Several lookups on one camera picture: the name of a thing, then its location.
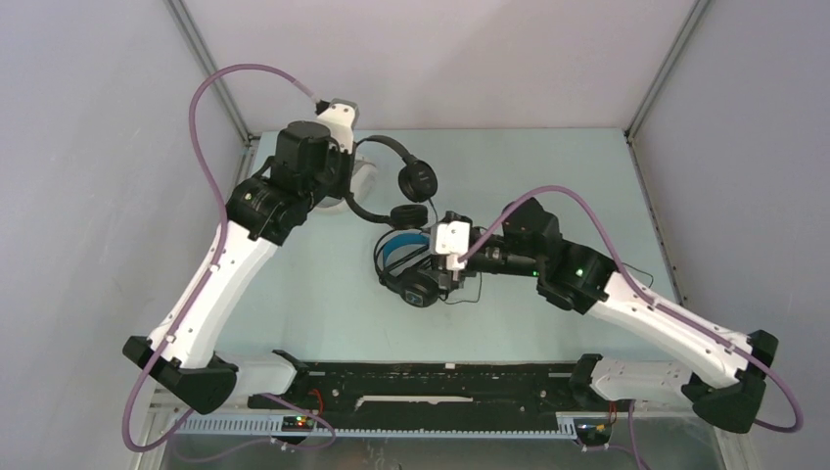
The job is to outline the black headphones with blue cable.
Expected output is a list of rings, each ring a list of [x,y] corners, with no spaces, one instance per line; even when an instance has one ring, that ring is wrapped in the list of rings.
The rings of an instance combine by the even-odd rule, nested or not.
[[[376,241],[372,252],[379,284],[407,305],[426,308],[448,300],[450,289],[439,281],[426,233],[390,230]]]

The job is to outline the black on-ear headphones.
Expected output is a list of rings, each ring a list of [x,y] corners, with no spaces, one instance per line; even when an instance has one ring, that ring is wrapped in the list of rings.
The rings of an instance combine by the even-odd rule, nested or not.
[[[534,196],[509,204],[491,228],[473,225],[470,218],[453,211],[439,216],[432,201],[438,191],[435,171],[389,136],[371,135],[369,141],[396,152],[404,162],[397,181],[408,204],[387,215],[361,207],[353,195],[346,197],[360,218],[383,224],[390,230],[422,231],[430,238],[439,222],[470,222],[470,248],[461,258],[467,269],[481,274],[532,277],[536,291],[563,310],[586,313],[609,295],[606,286],[613,274],[626,275],[628,264],[612,253],[566,240],[556,215],[546,211]]]

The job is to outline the white over-ear headphones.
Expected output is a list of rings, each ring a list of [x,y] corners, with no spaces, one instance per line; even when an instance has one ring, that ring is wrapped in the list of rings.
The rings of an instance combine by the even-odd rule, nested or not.
[[[377,166],[362,155],[357,155],[350,179],[350,191],[357,203],[362,203],[375,187],[379,170]],[[326,197],[314,209],[315,212],[335,214],[349,212],[344,198]]]

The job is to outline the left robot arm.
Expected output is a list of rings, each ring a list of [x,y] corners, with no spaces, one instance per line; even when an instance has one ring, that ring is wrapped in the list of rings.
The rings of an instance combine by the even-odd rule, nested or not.
[[[202,415],[229,399],[271,393],[286,407],[309,395],[287,359],[225,359],[216,350],[236,304],[265,263],[327,197],[345,196],[355,157],[353,126],[318,117],[277,135],[263,165],[223,205],[208,252],[178,303],[146,336],[129,337],[123,355]]]

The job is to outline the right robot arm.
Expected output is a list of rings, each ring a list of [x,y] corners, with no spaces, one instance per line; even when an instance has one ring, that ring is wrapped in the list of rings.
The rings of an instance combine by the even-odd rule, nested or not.
[[[627,362],[586,353],[569,380],[575,405],[593,409],[612,401],[688,406],[718,429],[746,434],[757,422],[766,370],[778,340],[763,330],[729,331],[656,294],[610,257],[566,240],[556,215],[531,198],[487,234],[447,212],[431,230],[438,268],[460,277],[472,272],[529,276],[553,306],[606,321],[671,357]]]

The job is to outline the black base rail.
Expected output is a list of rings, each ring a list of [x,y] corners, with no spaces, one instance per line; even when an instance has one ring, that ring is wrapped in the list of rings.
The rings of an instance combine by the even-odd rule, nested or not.
[[[282,398],[340,431],[554,432],[562,413],[612,410],[575,374],[573,362],[310,362]]]

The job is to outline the right aluminium frame post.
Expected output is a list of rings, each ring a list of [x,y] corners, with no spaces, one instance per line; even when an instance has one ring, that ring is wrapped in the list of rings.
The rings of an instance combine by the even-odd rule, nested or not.
[[[642,197],[659,244],[671,290],[675,299],[679,301],[681,305],[683,305],[685,297],[683,296],[682,288],[678,284],[676,265],[671,259],[671,249],[666,244],[665,230],[662,226],[661,218],[656,210],[655,198],[652,195],[653,184],[650,181],[647,168],[643,165],[638,142],[650,114],[660,100],[661,95],[670,82],[673,72],[682,61],[686,49],[691,43],[696,32],[699,30],[701,23],[705,20],[705,17],[711,9],[713,3],[714,1],[712,0],[696,0],[692,3],[692,6],[690,7],[679,30],[670,44],[668,51],[662,59],[657,72],[651,80],[646,93],[640,100],[628,126],[623,131],[631,162],[641,189]]]

